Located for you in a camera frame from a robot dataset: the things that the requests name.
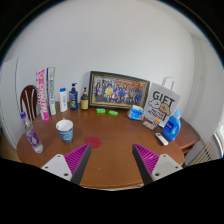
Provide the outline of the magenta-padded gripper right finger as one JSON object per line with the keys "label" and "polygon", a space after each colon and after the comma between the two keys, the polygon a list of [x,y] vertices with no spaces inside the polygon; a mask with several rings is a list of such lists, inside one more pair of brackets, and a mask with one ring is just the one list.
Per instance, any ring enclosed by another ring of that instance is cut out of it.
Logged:
{"label": "magenta-padded gripper right finger", "polygon": [[145,185],[182,169],[168,154],[158,155],[136,143],[133,144],[132,154]]}

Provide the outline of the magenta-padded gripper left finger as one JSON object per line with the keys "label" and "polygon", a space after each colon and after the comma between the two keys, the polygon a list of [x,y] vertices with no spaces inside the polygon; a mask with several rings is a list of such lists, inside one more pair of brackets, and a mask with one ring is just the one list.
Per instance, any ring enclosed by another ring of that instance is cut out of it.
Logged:
{"label": "magenta-padded gripper left finger", "polygon": [[42,169],[79,185],[91,154],[91,145],[85,144],[66,155],[56,154]]}

